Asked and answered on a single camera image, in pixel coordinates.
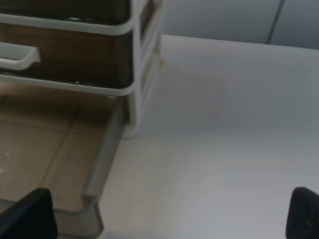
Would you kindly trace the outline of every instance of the drawer organizer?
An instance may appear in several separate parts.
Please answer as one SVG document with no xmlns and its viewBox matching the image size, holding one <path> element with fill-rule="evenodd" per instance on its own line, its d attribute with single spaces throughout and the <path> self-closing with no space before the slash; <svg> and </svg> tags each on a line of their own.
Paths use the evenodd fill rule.
<svg viewBox="0 0 319 239">
<path fill-rule="evenodd" d="M 73 2 L 0 0 L 0 212 L 47 187 L 59 235 L 93 239 L 156 81 L 164 0 Z"/>
<path fill-rule="evenodd" d="M 141 78 L 163 0 L 0 0 L 0 80 L 128 96 L 133 136 L 143 115 Z"/>
</svg>

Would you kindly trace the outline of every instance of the drawer handle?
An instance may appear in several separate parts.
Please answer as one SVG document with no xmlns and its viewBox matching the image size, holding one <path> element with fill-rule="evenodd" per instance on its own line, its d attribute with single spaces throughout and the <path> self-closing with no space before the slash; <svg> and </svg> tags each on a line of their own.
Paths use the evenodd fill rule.
<svg viewBox="0 0 319 239">
<path fill-rule="evenodd" d="M 0 68 L 21 71 L 40 61 L 37 47 L 0 42 Z"/>
</svg>

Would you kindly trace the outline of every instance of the drawer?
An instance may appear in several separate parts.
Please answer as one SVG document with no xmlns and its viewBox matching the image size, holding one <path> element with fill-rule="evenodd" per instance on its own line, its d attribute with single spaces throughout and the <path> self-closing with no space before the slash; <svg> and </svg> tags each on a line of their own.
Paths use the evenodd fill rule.
<svg viewBox="0 0 319 239">
<path fill-rule="evenodd" d="M 59 234 L 97 237 L 126 112 L 122 98 L 0 83 L 0 212 L 49 188 Z"/>
<path fill-rule="evenodd" d="M 23 70 L 0 71 L 35 79 L 125 88 L 133 82 L 132 36 L 131 32 L 107 36 L 0 23 L 0 42 L 37 47 L 41 58 Z"/>
<path fill-rule="evenodd" d="M 131 18 L 131 0 L 0 0 L 6 14 L 118 25 Z"/>
</svg>

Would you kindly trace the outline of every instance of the drawer tray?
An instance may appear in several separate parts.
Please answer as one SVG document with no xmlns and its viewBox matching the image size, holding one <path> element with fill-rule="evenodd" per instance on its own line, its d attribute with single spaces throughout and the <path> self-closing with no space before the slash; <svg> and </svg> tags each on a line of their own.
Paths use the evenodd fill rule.
<svg viewBox="0 0 319 239">
<path fill-rule="evenodd" d="M 121 98 L 0 83 L 0 212 L 46 187 L 60 235 L 97 237 L 125 122 Z"/>
</svg>

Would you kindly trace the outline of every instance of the white desk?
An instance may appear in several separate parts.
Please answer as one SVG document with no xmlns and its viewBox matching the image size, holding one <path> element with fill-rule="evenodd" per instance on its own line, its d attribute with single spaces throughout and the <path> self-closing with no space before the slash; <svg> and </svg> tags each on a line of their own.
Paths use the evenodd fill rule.
<svg viewBox="0 0 319 239">
<path fill-rule="evenodd" d="M 101 238 L 285 238 L 292 190 L 319 192 L 319 51 L 165 36 L 163 58 Z"/>
</svg>

